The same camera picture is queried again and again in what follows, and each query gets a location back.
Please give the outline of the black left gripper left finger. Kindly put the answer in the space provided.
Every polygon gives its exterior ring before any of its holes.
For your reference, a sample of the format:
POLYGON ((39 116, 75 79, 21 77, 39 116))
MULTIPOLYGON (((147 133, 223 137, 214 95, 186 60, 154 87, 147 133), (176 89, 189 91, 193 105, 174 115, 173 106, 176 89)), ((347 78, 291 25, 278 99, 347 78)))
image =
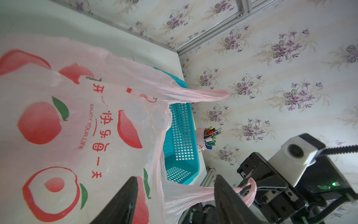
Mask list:
POLYGON ((132 224, 138 192, 137 177, 131 176, 91 224, 132 224))

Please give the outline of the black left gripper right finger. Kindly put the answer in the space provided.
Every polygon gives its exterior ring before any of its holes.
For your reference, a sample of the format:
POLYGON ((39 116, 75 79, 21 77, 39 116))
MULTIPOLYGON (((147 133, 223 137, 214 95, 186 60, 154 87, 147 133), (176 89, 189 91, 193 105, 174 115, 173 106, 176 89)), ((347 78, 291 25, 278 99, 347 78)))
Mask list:
POLYGON ((214 199, 219 224, 262 223, 249 208, 255 200, 256 182, 250 178, 244 187, 248 185, 250 186, 249 193, 242 199, 221 175, 217 175, 214 184, 214 199))

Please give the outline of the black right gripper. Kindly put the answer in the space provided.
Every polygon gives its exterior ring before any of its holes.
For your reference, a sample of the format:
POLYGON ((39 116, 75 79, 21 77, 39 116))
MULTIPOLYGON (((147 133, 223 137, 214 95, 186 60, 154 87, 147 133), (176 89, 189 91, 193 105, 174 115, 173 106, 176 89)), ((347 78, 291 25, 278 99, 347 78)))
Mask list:
POLYGON ((307 201, 259 153, 252 153, 237 170, 243 180, 239 186, 254 179, 257 193, 254 206, 271 224, 281 224, 303 209, 307 201))

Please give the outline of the pink plastic bag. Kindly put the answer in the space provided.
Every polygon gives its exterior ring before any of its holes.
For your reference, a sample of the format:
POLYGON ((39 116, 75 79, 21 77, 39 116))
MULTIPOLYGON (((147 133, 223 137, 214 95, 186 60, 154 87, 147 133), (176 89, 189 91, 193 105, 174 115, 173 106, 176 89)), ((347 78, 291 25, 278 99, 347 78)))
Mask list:
POLYGON ((1 223, 89 224, 131 176, 132 223, 178 223, 214 189, 162 180, 169 104, 227 98, 67 38, 2 37, 1 223))

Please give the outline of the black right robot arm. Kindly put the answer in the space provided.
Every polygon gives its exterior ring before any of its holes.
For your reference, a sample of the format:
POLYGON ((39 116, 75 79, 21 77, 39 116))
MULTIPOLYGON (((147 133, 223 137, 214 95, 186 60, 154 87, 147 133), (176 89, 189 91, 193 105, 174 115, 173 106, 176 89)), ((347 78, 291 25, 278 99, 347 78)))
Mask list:
POLYGON ((270 224, 291 219, 294 224, 320 224, 339 207, 356 202, 347 179, 330 161, 330 155, 357 153, 356 145, 324 149, 293 186, 259 153, 252 153, 237 169, 244 179, 252 177, 257 185, 253 202, 270 224))

